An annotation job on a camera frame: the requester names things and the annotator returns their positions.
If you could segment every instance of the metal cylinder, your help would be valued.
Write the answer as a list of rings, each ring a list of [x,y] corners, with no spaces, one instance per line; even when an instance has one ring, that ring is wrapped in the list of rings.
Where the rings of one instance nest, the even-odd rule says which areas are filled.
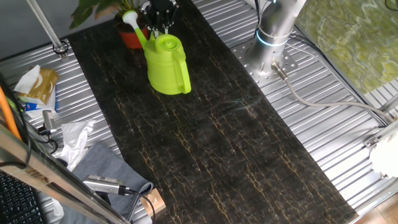
[[[58,39],[57,35],[55,34],[49,21],[47,20],[46,16],[44,15],[42,9],[40,8],[39,4],[37,4],[37,1],[36,0],[26,0],[26,1],[29,4],[32,11],[34,12],[34,14],[36,15],[36,17],[39,20],[40,24],[42,25],[44,31],[49,36],[51,42],[53,43],[53,45],[55,47],[55,50],[57,50],[57,52],[60,52],[60,53],[64,52],[65,51],[64,46],[62,45],[60,39]],[[68,58],[68,55],[66,53],[60,54],[60,56],[62,59]]]
[[[251,70],[272,72],[271,65],[283,63],[283,51],[295,20],[306,0],[276,0],[261,12],[255,40],[246,52],[245,61]]]

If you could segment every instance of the keyboard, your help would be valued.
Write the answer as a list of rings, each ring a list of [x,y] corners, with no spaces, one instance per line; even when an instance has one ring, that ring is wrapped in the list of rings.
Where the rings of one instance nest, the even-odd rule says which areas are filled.
[[[35,189],[1,170],[0,223],[45,224]]]

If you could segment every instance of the green watering can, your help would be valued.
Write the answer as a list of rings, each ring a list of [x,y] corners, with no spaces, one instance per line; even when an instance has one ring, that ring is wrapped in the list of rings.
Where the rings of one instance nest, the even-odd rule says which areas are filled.
[[[185,52],[181,41],[174,35],[162,34],[155,38],[150,35],[147,41],[137,25],[137,13],[128,11],[123,22],[130,24],[138,36],[148,64],[150,85],[166,95],[191,92]]]

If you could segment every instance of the gray cloth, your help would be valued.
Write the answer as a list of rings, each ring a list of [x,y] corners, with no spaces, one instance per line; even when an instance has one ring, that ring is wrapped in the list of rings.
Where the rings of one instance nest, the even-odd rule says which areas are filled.
[[[122,158],[101,143],[95,143],[90,148],[87,155],[72,173],[80,180],[89,175],[123,180],[125,186],[140,193],[146,193],[153,189],[152,183],[137,174]],[[124,218],[131,221],[132,209],[136,206],[138,197],[136,195],[122,196],[115,194],[109,194],[108,197],[112,207]],[[96,223],[66,205],[62,205],[62,207],[65,213],[62,224]]]

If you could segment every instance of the corrugated metal floor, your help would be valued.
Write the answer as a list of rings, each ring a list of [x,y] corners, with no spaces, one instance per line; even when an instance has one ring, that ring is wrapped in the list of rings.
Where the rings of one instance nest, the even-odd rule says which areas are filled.
[[[253,38],[256,11],[243,0],[193,2],[231,50]],[[309,46],[296,40],[290,39],[289,44],[317,55]],[[289,74],[289,78],[300,96],[319,103],[358,101],[356,95],[352,94],[353,90],[347,88],[340,77],[314,57],[288,46],[286,49],[298,63],[298,70]],[[366,110],[352,106],[307,107],[297,102],[280,79],[260,87],[274,109],[358,214],[364,214],[398,190],[397,179],[381,179],[371,169],[369,151],[363,142],[379,131],[380,124]]]
[[[398,94],[398,79],[383,85],[370,93],[365,94],[365,97],[373,104],[374,107],[380,108],[387,103],[393,96]],[[398,106],[389,111],[393,117],[398,117]]]
[[[69,59],[62,61],[52,50],[52,45],[42,47],[32,52],[0,62],[0,72],[4,75],[7,83],[14,89],[15,85],[29,69],[35,65],[44,68],[52,68],[59,74],[56,85],[56,101],[59,104],[57,114],[54,114],[57,132],[53,139],[59,146],[63,145],[61,124],[75,121],[86,121],[89,118],[95,119],[93,131],[88,136],[87,147],[94,142],[103,142],[117,155],[121,156],[111,130],[98,106],[94,94],[87,83],[86,77],[70,47]],[[36,128],[43,125],[43,118],[27,120]],[[39,193],[39,198],[49,224],[59,223],[60,219],[54,215],[53,203],[49,196]]]

